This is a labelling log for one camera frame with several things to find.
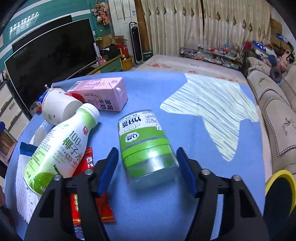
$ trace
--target beige curtain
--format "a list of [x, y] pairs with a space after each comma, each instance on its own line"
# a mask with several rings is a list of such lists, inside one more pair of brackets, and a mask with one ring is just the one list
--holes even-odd
[[178, 56], [203, 45], [200, 0], [141, 0], [154, 54]]
[[270, 40], [271, 6], [265, 0], [203, 0], [205, 47]]

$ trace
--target yellow rim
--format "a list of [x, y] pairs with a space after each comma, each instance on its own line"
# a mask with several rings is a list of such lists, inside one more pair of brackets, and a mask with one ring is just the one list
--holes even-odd
[[280, 177], [286, 178], [290, 184], [292, 190], [292, 206], [290, 210], [290, 214], [293, 211], [295, 204], [296, 204], [296, 182], [293, 178], [292, 174], [287, 170], [280, 170], [277, 173], [273, 174], [265, 184], [265, 196], [267, 195], [270, 187], [274, 183], [274, 181]]

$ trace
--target tower fan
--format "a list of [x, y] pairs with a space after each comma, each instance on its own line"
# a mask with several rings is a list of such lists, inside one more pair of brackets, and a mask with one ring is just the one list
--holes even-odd
[[131, 43], [133, 46], [133, 55], [135, 57], [135, 62], [137, 64], [141, 64], [143, 63], [143, 56], [142, 56], [142, 46], [140, 41], [138, 24], [135, 22], [130, 22], [129, 29], [130, 29]]

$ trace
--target red snack package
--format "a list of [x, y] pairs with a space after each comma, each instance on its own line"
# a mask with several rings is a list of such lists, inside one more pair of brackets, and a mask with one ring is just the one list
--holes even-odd
[[[93, 169], [93, 150], [91, 147], [88, 147], [85, 151], [83, 158], [81, 159], [79, 165], [77, 166], [73, 176], [77, 176], [80, 173], [84, 172], [87, 169]], [[72, 219], [74, 225], [80, 225], [80, 215], [79, 215], [79, 207], [78, 207], [78, 198], [77, 194], [71, 194], [71, 210], [72, 210]], [[101, 219], [103, 222], [113, 222], [115, 221], [112, 209], [108, 203], [108, 194], [104, 193], [103, 197], [96, 198], [97, 209], [100, 213]]]

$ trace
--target strawberry milk carton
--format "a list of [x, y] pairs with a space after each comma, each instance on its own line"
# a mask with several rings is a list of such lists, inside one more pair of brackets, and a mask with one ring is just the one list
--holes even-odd
[[122, 77], [77, 81], [67, 94], [94, 105], [98, 110], [118, 112], [128, 100]]

